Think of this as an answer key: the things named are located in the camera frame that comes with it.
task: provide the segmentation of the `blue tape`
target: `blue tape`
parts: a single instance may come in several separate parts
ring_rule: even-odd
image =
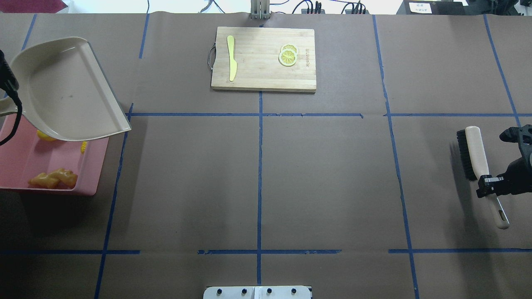
[[[403,192],[403,182],[401,180],[401,171],[399,169],[399,159],[397,157],[397,147],[395,145],[395,136],[393,131],[393,125],[392,125],[392,116],[390,111],[390,103],[388,101],[388,92],[386,92],[386,86],[384,84],[384,66],[383,66],[383,58],[380,51],[380,44],[379,44],[379,33],[377,32],[377,20],[375,18],[375,15],[372,15],[373,17],[373,30],[375,31],[375,43],[377,46],[377,55],[379,58],[379,67],[380,67],[380,78],[383,85],[383,93],[384,98],[386,99],[386,114],[388,117],[388,126],[390,130],[390,137],[392,139],[392,150],[394,153],[394,161],[395,161],[395,172],[397,174],[397,180],[399,181],[399,190],[401,192],[401,204],[403,206],[403,222],[404,222],[404,230],[406,234],[406,244],[408,246],[409,250],[409,258],[410,258],[410,270],[412,272],[412,282],[414,286],[414,295],[415,299],[419,299],[419,289],[418,289],[418,279],[417,275],[415,274],[415,265],[414,265],[414,254],[412,252],[412,240],[410,239],[410,228],[408,224],[408,215],[406,213],[406,204],[404,201],[404,192]]]
[[[512,94],[510,93],[510,89],[508,88],[508,83],[506,82],[506,76],[504,75],[504,72],[502,70],[501,62],[498,59],[497,50],[495,49],[495,44],[493,43],[492,32],[489,29],[488,16],[486,14],[484,14],[484,25],[486,26],[486,32],[488,33],[489,43],[492,46],[493,56],[495,56],[495,62],[497,63],[499,73],[501,74],[502,83],[504,84],[504,89],[506,89],[506,95],[508,95],[508,100],[510,100],[510,105],[512,106],[513,115],[516,118],[517,126],[521,127],[521,122],[519,121],[519,117],[517,115],[516,106],[513,103]]]
[[[390,249],[390,254],[408,253],[407,249]],[[413,249],[413,253],[532,253],[532,248],[433,248]]]
[[[140,254],[140,250],[108,250],[106,254]]]
[[[265,117],[360,117],[360,113],[265,113]]]
[[[386,113],[391,117],[514,117],[513,113]]]
[[[211,254],[337,254],[342,252],[341,249],[294,249],[294,250],[276,250],[276,249],[242,249],[242,250],[198,250],[198,255]]]
[[[135,112],[133,117],[260,117],[261,113]],[[360,113],[262,113],[263,117],[360,117]]]
[[[26,46],[28,45],[28,40],[30,39],[31,31],[33,30],[33,26],[35,25],[35,20],[37,19],[37,14],[34,13],[33,19],[31,19],[30,28],[28,29],[28,33],[26,34],[26,39],[24,40],[24,43],[22,44],[22,49],[24,50]]]
[[[257,182],[257,285],[261,285],[261,249],[262,249],[262,92],[259,92],[259,179]]]
[[[210,254],[257,254],[255,249],[243,249],[243,250],[198,250],[198,255],[210,255]]]
[[[128,121],[131,121],[131,114],[133,112],[133,103],[129,107],[128,112]],[[117,195],[118,195],[118,182],[120,180],[120,175],[122,173],[122,165],[124,160],[124,149],[126,148],[126,141],[128,139],[128,132],[124,133],[124,140],[122,142],[122,150],[120,151],[120,160],[118,163],[118,170],[117,170],[117,178],[114,182],[114,191],[113,191],[113,200],[111,201],[111,210],[109,212],[109,219],[107,221],[107,230],[105,232],[105,240],[103,244],[103,250],[102,250],[102,259],[100,261],[100,268],[98,272],[98,281],[96,282],[96,290],[94,292],[94,299],[98,299],[99,297],[99,290],[102,285],[102,277],[103,277],[103,269],[105,267],[105,256],[107,255],[107,247],[109,245],[109,235],[111,234],[111,226],[113,223],[113,215],[114,215],[114,207],[117,202]]]
[[[101,250],[1,250],[0,255],[30,255],[30,254],[101,254]]]
[[[142,34],[142,43],[140,44],[140,52],[138,53],[139,59],[142,59],[142,54],[144,53],[144,42],[146,41],[146,33],[148,32],[148,22],[149,13],[146,13],[146,21],[144,21],[144,33]]]
[[[135,112],[134,117],[258,117],[258,113]]]
[[[310,250],[262,250],[262,254],[337,254],[341,249],[310,249]]]

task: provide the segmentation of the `pink plastic bin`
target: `pink plastic bin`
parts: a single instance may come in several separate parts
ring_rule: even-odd
[[[0,130],[0,140],[13,128],[15,114],[8,115]],[[15,136],[0,146],[0,189],[16,192],[33,192],[64,195],[94,195],[102,172],[105,151],[109,138],[87,142],[81,153],[81,142],[55,140],[48,142],[37,136],[37,129],[25,117]],[[36,188],[28,180],[41,172],[58,168],[70,169],[78,175],[78,182],[69,189],[60,183],[58,189]]]

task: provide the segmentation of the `lemon slice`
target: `lemon slice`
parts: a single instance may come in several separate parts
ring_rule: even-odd
[[[297,53],[291,49],[284,49],[279,53],[279,62],[285,67],[291,67],[296,64]]]
[[[281,47],[281,52],[282,52],[282,50],[285,50],[285,49],[290,49],[290,50],[296,52],[296,55],[297,55],[297,53],[299,51],[299,49],[296,46],[292,45],[292,44],[284,44]]]

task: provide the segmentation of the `dustpan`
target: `dustpan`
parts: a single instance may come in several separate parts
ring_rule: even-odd
[[[11,63],[22,114],[46,135],[64,141],[100,139],[131,130],[88,43],[80,37],[25,49]],[[17,112],[0,100],[0,116]]]

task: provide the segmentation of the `metal bracket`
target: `metal bracket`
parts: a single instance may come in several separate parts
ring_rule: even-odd
[[[270,18],[270,0],[251,0],[251,19]]]
[[[203,299],[312,299],[312,288],[305,286],[208,287]]]

